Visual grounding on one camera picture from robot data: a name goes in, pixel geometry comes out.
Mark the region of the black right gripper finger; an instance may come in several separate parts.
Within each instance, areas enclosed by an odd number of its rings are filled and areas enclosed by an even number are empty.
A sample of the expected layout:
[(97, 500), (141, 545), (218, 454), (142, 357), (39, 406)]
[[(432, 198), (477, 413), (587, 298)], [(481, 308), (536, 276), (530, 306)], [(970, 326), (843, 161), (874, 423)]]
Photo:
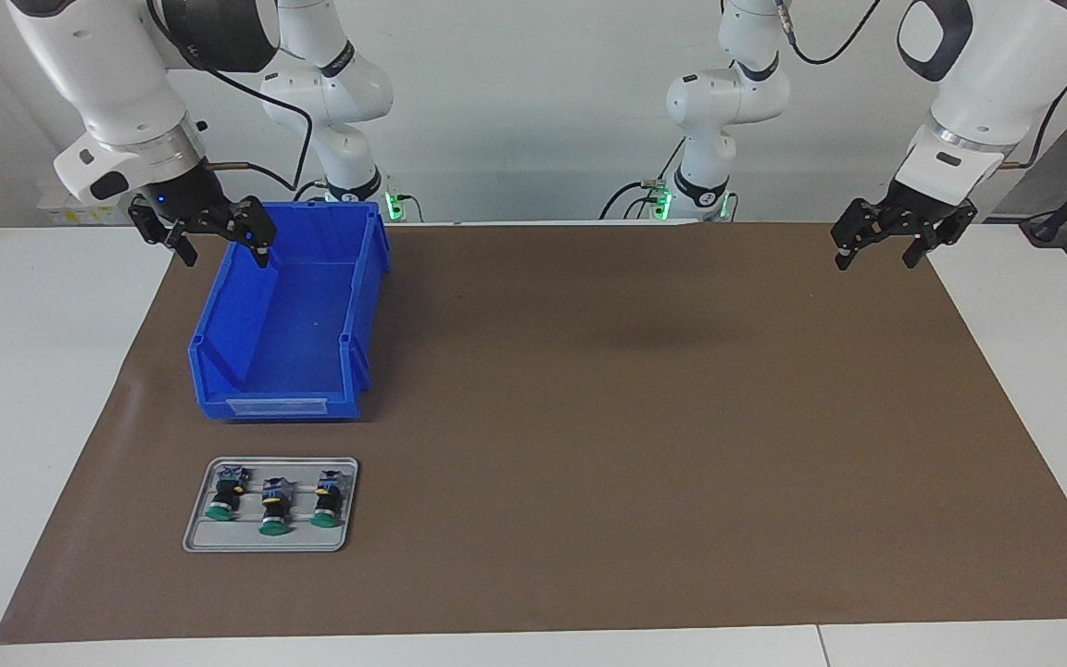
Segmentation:
[(165, 247), (177, 255), (187, 267), (195, 265), (198, 253), (191, 241), (187, 239), (181, 223), (174, 223), (172, 227), (168, 228), (164, 221), (144, 197), (132, 198), (130, 220), (146, 244)]
[(213, 225), (221, 239), (245, 247), (259, 269), (270, 265), (270, 249), (278, 236), (278, 227), (259, 198), (245, 197), (225, 204), (213, 216)]

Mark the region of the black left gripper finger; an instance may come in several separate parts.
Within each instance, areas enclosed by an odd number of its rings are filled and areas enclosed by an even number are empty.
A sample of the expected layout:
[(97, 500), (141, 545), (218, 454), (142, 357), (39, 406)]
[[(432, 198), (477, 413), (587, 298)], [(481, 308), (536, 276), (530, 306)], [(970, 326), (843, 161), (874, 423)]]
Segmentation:
[(946, 215), (943, 219), (936, 220), (935, 222), (928, 219), (928, 217), (911, 216), (914, 241), (902, 254), (903, 265), (907, 269), (913, 270), (937, 247), (955, 245), (977, 215), (978, 208), (973, 203), (964, 202), (951, 215)]
[(898, 208), (892, 204), (854, 198), (833, 225), (837, 268), (847, 271), (862, 249), (888, 239), (897, 222)]

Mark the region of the green push button switch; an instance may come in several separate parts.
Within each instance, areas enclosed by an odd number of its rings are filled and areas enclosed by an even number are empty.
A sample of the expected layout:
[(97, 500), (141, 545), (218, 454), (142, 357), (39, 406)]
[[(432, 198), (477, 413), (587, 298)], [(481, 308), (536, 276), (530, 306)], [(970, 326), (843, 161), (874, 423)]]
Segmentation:
[(212, 521), (232, 521), (240, 509), (250, 477), (245, 466), (220, 465), (213, 476), (213, 495), (204, 509), (204, 517)]
[(269, 537), (292, 531), (296, 482), (287, 477), (267, 477), (261, 488), (261, 523), (258, 534)]
[(343, 528), (347, 523), (345, 510), (352, 489), (351, 472), (322, 470), (315, 483), (315, 503), (309, 519), (312, 526), (321, 529)]

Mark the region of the white box with yellow labels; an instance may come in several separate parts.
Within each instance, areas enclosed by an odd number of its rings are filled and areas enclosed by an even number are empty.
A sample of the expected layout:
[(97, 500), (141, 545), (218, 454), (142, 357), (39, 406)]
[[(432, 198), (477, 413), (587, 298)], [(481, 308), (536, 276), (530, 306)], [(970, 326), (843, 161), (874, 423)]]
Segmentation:
[(118, 195), (106, 202), (86, 204), (75, 197), (62, 185), (46, 182), (41, 185), (37, 208), (51, 225), (84, 225), (84, 227), (132, 227), (124, 202)]

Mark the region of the blue plastic storage bin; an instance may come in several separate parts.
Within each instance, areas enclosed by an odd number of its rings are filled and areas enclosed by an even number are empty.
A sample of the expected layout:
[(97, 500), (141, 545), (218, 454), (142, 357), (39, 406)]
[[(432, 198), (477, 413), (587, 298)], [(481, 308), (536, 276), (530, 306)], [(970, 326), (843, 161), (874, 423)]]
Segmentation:
[(229, 245), (189, 345), (196, 404), (226, 422), (356, 420), (391, 247), (372, 202), (278, 202), (258, 266)]

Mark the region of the grey metal tray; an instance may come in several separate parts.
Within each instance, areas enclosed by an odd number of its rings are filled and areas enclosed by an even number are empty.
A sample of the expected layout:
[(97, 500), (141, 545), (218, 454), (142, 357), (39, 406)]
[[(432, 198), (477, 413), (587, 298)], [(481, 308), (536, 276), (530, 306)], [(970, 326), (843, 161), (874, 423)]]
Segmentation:
[[(213, 495), (213, 476), (223, 464), (250, 470), (251, 477), (240, 509), (232, 521), (212, 521), (204, 509)], [(353, 474), (353, 489), (345, 510), (343, 528), (321, 529), (309, 519), (315, 503), (315, 483), (322, 470), (344, 470)], [(258, 534), (261, 523), (261, 488), (267, 477), (287, 477), (296, 482), (292, 531), (269, 537)], [(182, 547), (189, 553), (337, 552), (350, 533), (353, 498), (359, 483), (359, 460), (351, 457), (221, 457), (205, 469), (192, 517), (187, 523)]]

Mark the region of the brown table mat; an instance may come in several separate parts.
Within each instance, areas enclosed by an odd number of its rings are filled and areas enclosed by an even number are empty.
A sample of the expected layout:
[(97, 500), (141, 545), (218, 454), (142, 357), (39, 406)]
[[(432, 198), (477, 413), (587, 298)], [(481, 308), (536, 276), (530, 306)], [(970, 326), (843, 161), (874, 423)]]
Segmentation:
[[(226, 423), (173, 263), (0, 644), (1067, 618), (1067, 498), (930, 260), (825, 225), (394, 227), (355, 422)], [(337, 552), (189, 553), (221, 457)]]

